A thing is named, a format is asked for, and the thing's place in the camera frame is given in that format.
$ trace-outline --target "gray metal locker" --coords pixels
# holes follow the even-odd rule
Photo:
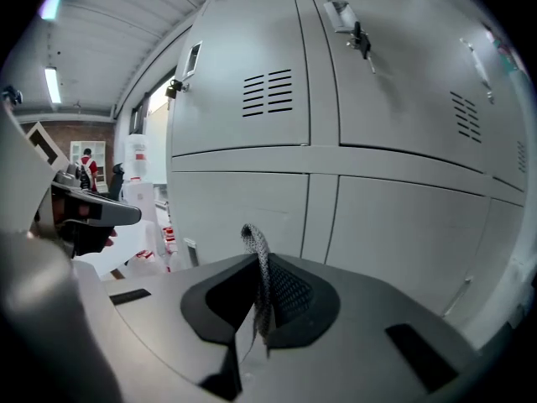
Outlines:
[[[263,231],[272,252],[300,257],[308,175],[172,172],[170,178],[178,244],[196,246],[200,265],[244,254],[246,223]]]
[[[341,176],[326,263],[395,286],[441,314],[464,282],[488,200],[403,182]]]
[[[522,207],[491,200],[481,243],[466,274],[472,282],[446,313],[446,320],[453,326],[464,328],[498,284],[519,235],[523,212]]]
[[[372,43],[376,74],[349,34],[335,33],[315,0],[331,48],[341,144],[409,151],[482,171],[486,98],[450,19],[431,0],[348,2]]]
[[[172,156],[307,144],[304,45],[295,0],[211,0],[176,71]]]
[[[460,36],[472,46],[473,57],[482,64],[493,95],[493,104],[487,104],[486,112],[487,173],[525,191],[526,134],[519,99],[509,78],[513,68],[491,43],[487,30],[478,21],[462,26]],[[488,91],[485,86],[482,89],[483,94]]]

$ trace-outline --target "fluorescent light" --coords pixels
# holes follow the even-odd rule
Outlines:
[[[60,89],[58,88],[58,76],[56,75],[55,67],[45,67],[44,77],[47,80],[47,87],[49,88],[50,100],[53,103],[61,103]]]
[[[59,6],[60,0],[45,0],[39,8],[39,16],[42,19],[53,20],[56,18]]]

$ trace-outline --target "red shirt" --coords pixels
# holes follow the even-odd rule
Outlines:
[[[91,157],[88,157],[87,155],[84,155],[82,158],[81,158],[81,162],[83,165],[85,165],[88,160],[90,159]],[[90,164],[90,172],[91,172],[91,175],[88,175],[90,176],[91,178],[91,190],[92,191],[97,191],[97,185],[96,185],[96,180],[95,178],[93,177],[93,174],[94,173],[97,173],[97,163],[95,162],[95,160],[92,160],[91,161],[91,164]]]

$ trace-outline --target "window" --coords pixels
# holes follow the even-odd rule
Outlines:
[[[151,95],[146,92],[143,95],[142,102],[137,105],[131,113],[131,123],[128,130],[129,134],[142,134],[145,118],[148,115],[149,101]]]
[[[168,201],[166,178],[166,129],[168,126],[169,101],[165,96],[166,87],[174,79],[166,78],[149,96],[148,111],[143,125],[143,133],[148,138],[148,173],[146,180],[154,184],[154,198],[159,206]]]

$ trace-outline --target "locker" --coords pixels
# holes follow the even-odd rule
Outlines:
[[[176,73],[190,85],[176,98],[173,156],[309,142],[295,0],[211,0],[187,43]]]
[[[486,171],[516,188],[525,191],[527,154],[524,120],[516,97],[505,56],[487,37],[487,30],[478,21],[461,26],[460,36],[472,45],[490,83],[494,103],[487,104],[485,135]]]
[[[272,252],[300,257],[307,175],[172,172],[170,178],[174,225],[196,246],[199,265],[244,254],[245,223],[262,229]]]
[[[331,48],[340,142],[409,151],[483,170],[486,105],[470,55],[441,7],[428,0],[342,0],[372,44],[371,60],[335,33],[315,0]]]
[[[388,282],[440,314],[464,282],[487,206],[459,191],[341,176],[326,263]]]
[[[523,211],[505,201],[491,200],[481,243],[466,274],[472,282],[446,315],[454,327],[464,328],[498,284],[511,258]]]

